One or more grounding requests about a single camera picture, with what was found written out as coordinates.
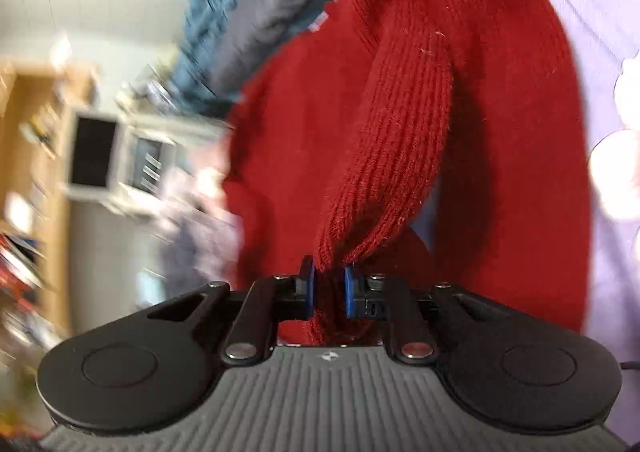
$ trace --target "red sweater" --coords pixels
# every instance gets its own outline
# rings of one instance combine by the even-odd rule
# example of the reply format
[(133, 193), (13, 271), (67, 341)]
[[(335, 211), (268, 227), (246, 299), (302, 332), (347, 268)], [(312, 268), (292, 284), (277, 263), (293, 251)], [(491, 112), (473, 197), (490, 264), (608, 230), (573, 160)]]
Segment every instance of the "red sweater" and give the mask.
[[(238, 288), (318, 267), (318, 314), (281, 325), (349, 341), (339, 268), (457, 283), (578, 330), (589, 252), (582, 108), (547, 0), (337, 0), (232, 114)], [(434, 255), (408, 227), (441, 180)]]

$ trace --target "knit cuff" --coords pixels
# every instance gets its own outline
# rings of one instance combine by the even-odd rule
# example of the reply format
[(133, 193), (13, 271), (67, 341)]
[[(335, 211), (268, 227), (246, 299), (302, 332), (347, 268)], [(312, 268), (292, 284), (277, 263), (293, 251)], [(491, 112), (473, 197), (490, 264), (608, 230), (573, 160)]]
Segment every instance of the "knit cuff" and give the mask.
[(452, 76), (425, 0), (391, 0), (335, 187), (319, 224), (319, 270), (361, 260), (420, 210), (438, 173)]

